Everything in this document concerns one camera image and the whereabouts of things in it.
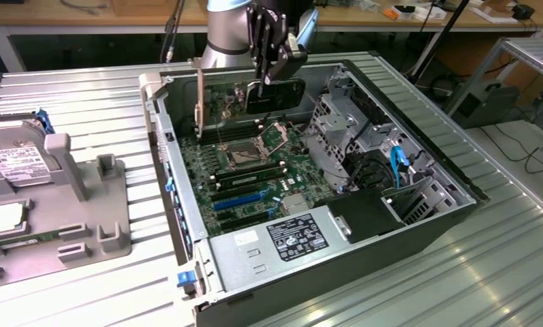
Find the white label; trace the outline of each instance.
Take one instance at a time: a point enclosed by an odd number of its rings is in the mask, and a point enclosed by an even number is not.
[[[50,176],[37,146],[0,150],[0,174],[10,182]]]
[[[234,181],[234,182],[231,183],[231,185],[243,184],[243,183],[246,183],[246,182],[253,182],[253,181],[257,181],[257,176],[247,177],[247,178],[245,178],[245,179],[239,179],[239,180]]]
[[[259,237],[257,237],[257,232],[254,230],[250,230],[246,233],[241,233],[239,235],[235,235],[235,244],[238,247],[242,245],[246,245],[251,242],[257,242],[259,240]]]
[[[7,245],[3,245],[0,247],[0,249],[6,250],[6,249],[13,249],[14,247],[23,247],[26,245],[31,245],[31,244],[37,244],[39,243],[39,240],[37,240],[35,238],[30,239],[30,240],[25,240],[22,242],[17,242],[17,243],[11,243]]]

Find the orange object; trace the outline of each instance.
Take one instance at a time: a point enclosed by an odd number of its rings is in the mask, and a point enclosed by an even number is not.
[[[399,17],[399,13],[395,12],[395,11],[393,10],[393,8],[386,9],[386,10],[383,11],[383,14],[385,14],[385,16],[387,16],[387,17],[391,18],[391,19],[398,19],[398,17]]]

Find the blue pcie slot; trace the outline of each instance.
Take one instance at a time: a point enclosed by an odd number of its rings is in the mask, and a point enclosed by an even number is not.
[[[215,203],[214,210],[215,211],[225,210],[225,209],[233,208],[235,206],[242,206],[243,204],[258,202],[262,200],[263,200],[263,194],[261,194],[261,193],[253,194],[253,195],[245,196],[242,198],[237,198],[237,199],[233,199],[229,201]]]

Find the hard drive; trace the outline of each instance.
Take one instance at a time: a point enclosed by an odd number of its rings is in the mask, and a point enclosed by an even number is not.
[[[61,166],[45,151],[51,134],[47,114],[0,115],[0,178],[17,187],[51,182],[50,171]]]

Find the aluminum profile table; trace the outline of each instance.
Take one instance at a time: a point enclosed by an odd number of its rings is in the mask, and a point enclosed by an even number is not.
[[[526,63],[543,75],[543,38],[502,38],[491,48],[490,54],[475,70],[471,78],[465,83],[465,86],[459,88],[458,92],[451,97],[447,105],[447,113],[450,116],[455,113],[462,102],[465,101],[471,86],[481,82],[485,73],[491,69],[491,65],[502,56],[503,52],[509,52],[514,58],[519,60],[519,62]]]
[[[543,326],[541,199],[386,61],[366,53],[325,54],[310,61],[343,57],[493,200],[423,253],[255,326]],[[142,133],[137,81],[143,72],[186,67],[5,75],[0,112],[47,108],[54,124],[78,139],[81,161],[109,149],[126,161],[135,244],[127,257],[0,287],[0,326],[187,325],[190,309],[171,280],[177,261]]]

